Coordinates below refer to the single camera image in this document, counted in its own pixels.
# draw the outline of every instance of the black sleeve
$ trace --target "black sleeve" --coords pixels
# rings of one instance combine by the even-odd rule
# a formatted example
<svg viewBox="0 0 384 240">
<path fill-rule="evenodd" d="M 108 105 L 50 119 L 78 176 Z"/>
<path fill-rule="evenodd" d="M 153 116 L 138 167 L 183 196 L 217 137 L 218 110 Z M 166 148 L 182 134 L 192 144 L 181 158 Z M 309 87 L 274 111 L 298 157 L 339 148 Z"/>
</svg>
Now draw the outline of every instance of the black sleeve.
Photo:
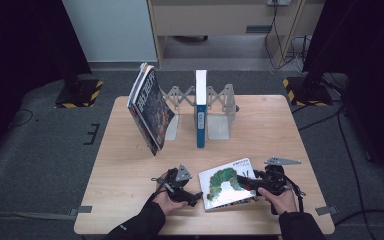
<svg viewBox="0 0 384 240">
<path fill-rule="evenodd" d="M 104 240 L 148 240 L 158 234 L 165 224 L 160 205 L 148 201 L 137 216 L 115 227 Z"/>
<path fill-rule="evenodd" d="M 279 216 L 283 240 L 319 240 L 326 239 L 309 213 L 285 212 Z"/>
</svg>

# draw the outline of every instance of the white wall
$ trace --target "white wall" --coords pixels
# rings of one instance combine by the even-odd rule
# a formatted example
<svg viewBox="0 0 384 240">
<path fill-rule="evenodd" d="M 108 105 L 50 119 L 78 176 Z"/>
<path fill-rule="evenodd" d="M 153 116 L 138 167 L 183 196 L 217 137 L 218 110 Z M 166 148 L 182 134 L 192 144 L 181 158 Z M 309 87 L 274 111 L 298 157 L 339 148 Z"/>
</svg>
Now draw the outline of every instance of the white wall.
<svg viewBox="0 0 384 240">
<path fill-rule="evenodd" d="M 88 62 L 157 62 L 146 0 L 63 0 Z"/>
</svg>

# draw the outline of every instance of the book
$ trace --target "book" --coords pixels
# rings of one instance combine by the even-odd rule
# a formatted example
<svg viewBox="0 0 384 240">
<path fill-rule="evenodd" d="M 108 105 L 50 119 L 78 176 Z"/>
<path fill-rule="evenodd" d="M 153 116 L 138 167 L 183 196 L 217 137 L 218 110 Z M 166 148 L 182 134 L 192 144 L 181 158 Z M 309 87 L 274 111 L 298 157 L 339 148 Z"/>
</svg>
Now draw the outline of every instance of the book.
<svg viewBox="0 0 384 240">
<path fill-rule="evenodd" d="M 257 196 L 255 191 L 248 191 L 238 183 L 237 175 L 255 179 L 251 161 L 248 158 L 236 160 L 198 174 L 203 192 L 206 211 L 251 203 Z"/>
<path fill-rule="evenodd" d="M 207 123 L 207 70 L 196 70 L 195 84 L 195 128 L 196 128 L 196 146 L 203 148 L 205 146 L 205 129 Z"/>
<path fill-rule="evenodd" d="M 154 66 L 143 63 L 130 92 L 127 107 L 151 152 L 164 146 L 165 134 L 174 112 L 165 102 Z"/>
</svg>

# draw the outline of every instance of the hand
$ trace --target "hand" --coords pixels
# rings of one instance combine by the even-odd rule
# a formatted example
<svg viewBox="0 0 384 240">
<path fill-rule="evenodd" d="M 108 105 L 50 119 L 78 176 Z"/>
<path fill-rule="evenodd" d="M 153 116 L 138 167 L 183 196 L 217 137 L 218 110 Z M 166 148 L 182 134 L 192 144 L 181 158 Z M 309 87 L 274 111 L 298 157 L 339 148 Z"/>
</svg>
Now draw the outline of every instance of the hand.
<svg viewBox="0 0 384 240">
<path fill-rule="evenodd" d="M 273 204 L 274 208 L 276 209 L 276 212 L 278 212 L 279 214 L 282 214 L 285 211 L 289 213 L 297 211 L 294 192 L 292 192 L 292 190 L 290 189 L 285 190 L 279 196 L 273 195 L 269 191 L 261 187 L 258 188 L 258 192 L 266 198 L 266 201 L 269 201 Z"/>
<path fill-rule="evenodd" d="M 161 175 L 161 178 L 165 178 L 167 173 L 164 173 Z M 163 186 L 160 189 L 159 194 L 155 196 L 154 200 L 152 200 L 155 203 L 158 203 L 160 205 L 161 210 L 163 210 L 164 215 L 168 216 L 171 214 L 172 211 L 176 209 L 181 209 L 183 207 L 186 207 L 188 205 L 188 202 L 183 201 L 183 202 L 173 202 L 170 197 L 168 196 L 167 189 Z"/>
</svg>

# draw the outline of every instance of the book stand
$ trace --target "book stand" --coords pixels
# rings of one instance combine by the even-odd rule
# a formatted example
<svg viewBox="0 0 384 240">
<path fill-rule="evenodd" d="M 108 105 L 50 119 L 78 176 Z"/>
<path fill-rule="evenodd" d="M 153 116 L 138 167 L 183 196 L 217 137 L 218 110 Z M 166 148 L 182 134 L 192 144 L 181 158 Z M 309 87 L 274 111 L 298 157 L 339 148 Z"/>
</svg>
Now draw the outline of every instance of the book stand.
<svg viewBox="0 0 384 240">
<path fill-rule="evenodd" d="M 196 106 L 195 86 L 183 93 L 178 86 L 173 86 L 168 93 L 161 90 L 166 102 L 170 102 L 177 111 L 176 116 L 170 122 L 167 129 L 166 140 L 175 140 L 177 134 L 177 125 L 180 118 L 180 104 L 186 101 L 192 107 Z M 219 102 L 221 104 L 221 111 L 212 111 L 213 104 Z M 233 85 L 226 84 L 224 89 L 217 93 L 213 87 L 207 87 L 207 136 L 210 140 L 229 140 L 230 129 L 233 120 L 235 120 L 238 107 L 235 102 L 235 94 L 233 92 Z"/>
</svg>

